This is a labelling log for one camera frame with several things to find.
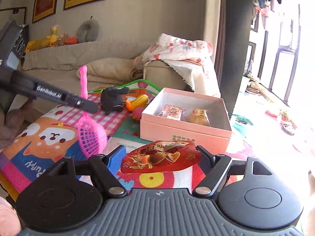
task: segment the pink handle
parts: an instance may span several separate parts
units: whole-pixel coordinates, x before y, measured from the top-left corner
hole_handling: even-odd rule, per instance
[[[88,80],[86,78],[86,72],[87,72],[86,66],[81,66],[79,68],[80,72],[80,84],[81,84],[81,97],[88,99]]]

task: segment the gray neck pillow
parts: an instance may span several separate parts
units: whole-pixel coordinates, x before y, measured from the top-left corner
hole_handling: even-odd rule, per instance
[[[100,25],[94,19],[87,20],[79,27],[77,39],[79,43],[96,41]]]

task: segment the black plush elephant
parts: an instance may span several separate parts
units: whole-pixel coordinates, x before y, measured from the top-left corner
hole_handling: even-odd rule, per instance
[[[105,111],[106,114],[111,112],[122,112],[122,96],[129,93],[129,88],[124,87],[122,89],[117,89],[115,87],[109,87],[102,91],[100,96],[100,102],[102,104],[101,109]]]

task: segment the pink plastic scoop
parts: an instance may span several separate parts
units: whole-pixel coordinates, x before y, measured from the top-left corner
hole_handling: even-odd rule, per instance
[[[80,67],[79,72],[81,76],[81,97],[88,99],[87,67]],[[83,115],[77,124],[77,133],[80,148],[87,158],[102,153],[107,144],[106,131],[102,125],[89,116],[88,112],[83,111]]]

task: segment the pink box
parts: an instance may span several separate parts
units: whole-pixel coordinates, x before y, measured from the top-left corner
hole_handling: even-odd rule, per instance
[[[181,121],[158,116],[169,104],[185,109]],[[187,122],[195,108],[207,110],[210,126]],[[156,140],[194,140],[212,154],[223,154],[232,134],[223,99],[193,92],[164,88],[146,107],[140,120],[140,138]]]

